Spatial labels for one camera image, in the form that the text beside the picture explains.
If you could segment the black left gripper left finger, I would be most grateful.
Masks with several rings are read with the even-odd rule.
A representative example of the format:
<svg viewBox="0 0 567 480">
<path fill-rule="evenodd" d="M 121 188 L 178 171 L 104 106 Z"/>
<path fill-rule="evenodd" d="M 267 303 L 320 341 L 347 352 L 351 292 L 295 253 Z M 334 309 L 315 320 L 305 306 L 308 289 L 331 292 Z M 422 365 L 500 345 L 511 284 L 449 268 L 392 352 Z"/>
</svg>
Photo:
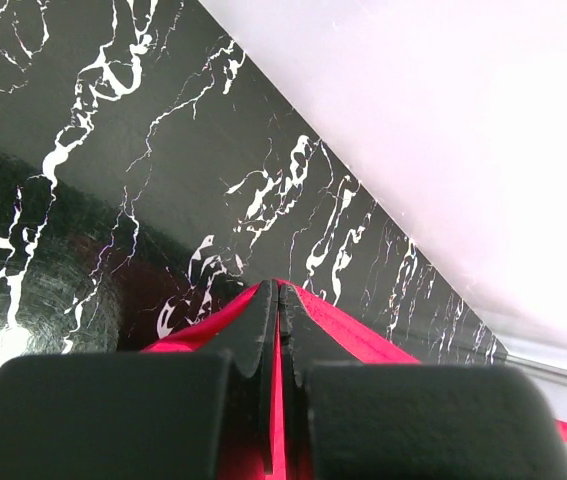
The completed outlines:
<svg viewBox="0 0 567 480">
<path fill-rule="evenodd" d="M 278 288 L 143 353 L 0 367 L 0 479 L 262 479 L 273 469 Z"/>
</svg>

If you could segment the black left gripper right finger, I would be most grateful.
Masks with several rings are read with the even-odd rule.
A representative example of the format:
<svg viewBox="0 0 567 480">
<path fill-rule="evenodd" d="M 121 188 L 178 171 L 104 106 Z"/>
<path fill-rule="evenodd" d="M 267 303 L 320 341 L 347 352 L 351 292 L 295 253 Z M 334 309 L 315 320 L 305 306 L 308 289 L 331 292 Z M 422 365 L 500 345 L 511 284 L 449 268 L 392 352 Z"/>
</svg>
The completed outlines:
<svg viewBox="0 0 567 480">
<path fill-rule="evenodd" d="M 520 371 L 355 353 L 297 289 L 279 294 L 289 478 L 567 479 L 550 409 Z"/>
</svg>

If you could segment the red t shirt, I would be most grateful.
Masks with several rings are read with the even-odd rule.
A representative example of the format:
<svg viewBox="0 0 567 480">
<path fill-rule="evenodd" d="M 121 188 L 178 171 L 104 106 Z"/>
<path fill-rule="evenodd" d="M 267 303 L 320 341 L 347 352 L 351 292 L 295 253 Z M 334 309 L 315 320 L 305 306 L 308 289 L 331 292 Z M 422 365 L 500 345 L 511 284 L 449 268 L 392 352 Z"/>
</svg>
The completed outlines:
<svg viewBox="0 0 567 480">
<path fill-rule="evenodd" d="M 355 353 L 368 353 L 373 348 L 378 347 L 383 350 L 383 352 L 387 355 L 389 361 L 392 363 L 402 363 L 402 364 L 416 363 L 419 365 L 426 365 L 426 364 L 422 363 L 417 358 L 413 357 L 407 352 L 401 350 L 399 347 L 395 346 L 390 341 L 382 338 L 380 335 L 373 332 L 368 327 L 362 325 L 361 323 L 359 323 L 357 320 L 355 320 L 345 312 L 339 310 L 333 305 L 315 296 L 314 294 L 284 281 L 280 281 L 280 280 L 271 280 L 271 281 L 274 281 L 278 288 L 277 318 L 276 318 L 276 329 L 275 329 L 275 370 L 274 370 L 274 377 L 272 383 L 273 469 L 271 473 L 269 473 L 262 479 L 291 479 L 287 475 L 286 461 L 285 461 L 284 405 L 283 405 L 283 393 L 282 393 L 282 383 L 281 383 L 282 362 L 281 362 L 281 323 L 279 318 L 279 300 L 280 300 L 279 291 L 282 286 L 290 285 L 294 287 L 299 291 L 301 298 L 304 301 L 306 301 L 311 307 L 317 309 L 319 312 L 324 313 L 326 316 L 323 322 L 324 329 L 337 342 L 349 343 Z M 202 322 L 208 320 L 216 313 L 212 314 L 210 317 L 203 320 Z M 156 341 L 154 344 L 149 346 L 147 348 L 147 352 L 150 351 L 155 344 L 161 342 L 163 339 L 174 337 L 182 331 L 191 331 L 198 324 L 195 324 L 179 332 L 165 336 L 164 338 Z M 567 422 L 556 420 L 553 417 L 553 414 L 552 414 L 552 418 L 558 428 L 558 432 L 567 449 Z"/>
</svg>

